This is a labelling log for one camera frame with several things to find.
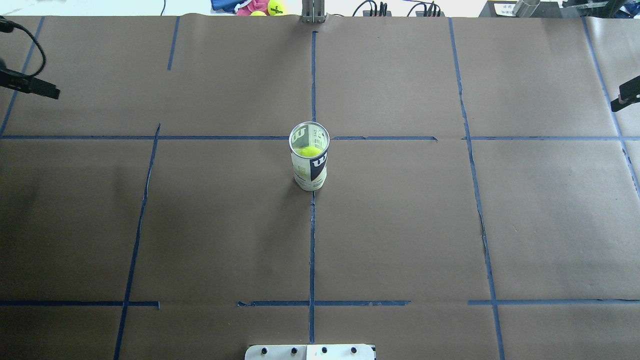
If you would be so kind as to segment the clear tennis ball can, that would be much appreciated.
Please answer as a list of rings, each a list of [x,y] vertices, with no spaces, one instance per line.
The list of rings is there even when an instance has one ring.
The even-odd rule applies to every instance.
[[[294,171],[294,180],[307,192],[318,191],[327,177],[327,161],[329,159],[330,136],[327,129],[317,121],[304,121],[296,125],[288,137],[290,157]],[[294,153],[294,148],[315,146],[323,150],[314,158],[301,157]]]

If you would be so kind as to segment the yellow tennis ball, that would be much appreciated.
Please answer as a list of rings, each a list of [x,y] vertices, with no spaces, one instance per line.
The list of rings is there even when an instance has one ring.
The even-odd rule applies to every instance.
[[[267,13],[270,16],[284,16],[287,14],[287,6],[284,0],[269,0]]]
[[[294,153],[303,158],[316,158],[323,153],[323,150],[316,146],[307,145],[294,148]]]

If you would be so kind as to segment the yellow tennis ball on desk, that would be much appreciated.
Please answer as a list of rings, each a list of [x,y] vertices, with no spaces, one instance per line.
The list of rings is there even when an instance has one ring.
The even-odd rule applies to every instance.
[[[269,0],[267,13],[270,16],[284,16],[287,14],[287,6],[284,0]]]

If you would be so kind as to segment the black orange connector box near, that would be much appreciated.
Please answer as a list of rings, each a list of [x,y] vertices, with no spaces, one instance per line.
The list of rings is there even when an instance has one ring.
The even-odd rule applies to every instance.
[[[422,10],[416,10],[415,14],[419,18],[443,18],[445,16],[441,7],[434,1],[430,2],[418,2],[414,5],[411,10],[414,10],[416,7],[422,7]]]

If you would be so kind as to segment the pink and blue cloth pile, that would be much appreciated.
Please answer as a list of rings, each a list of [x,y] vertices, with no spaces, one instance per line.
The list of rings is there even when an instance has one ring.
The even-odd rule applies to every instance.
[[[215,12],[250,16],[256,11],[268,14],[269,0],[210,0],[210,4]]]

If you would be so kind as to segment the aluminium frame post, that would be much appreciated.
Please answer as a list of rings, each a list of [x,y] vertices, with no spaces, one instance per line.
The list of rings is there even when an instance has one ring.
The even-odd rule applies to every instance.
[[[326,21],[325,0],[302,0],[301,22],[322,24]]]

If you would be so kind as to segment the white pedestal column with base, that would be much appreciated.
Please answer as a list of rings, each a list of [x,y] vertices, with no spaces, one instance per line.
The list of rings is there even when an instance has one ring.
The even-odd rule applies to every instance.
[[[247,348],[245,360],[376,360],[374,345],[256,344]]]

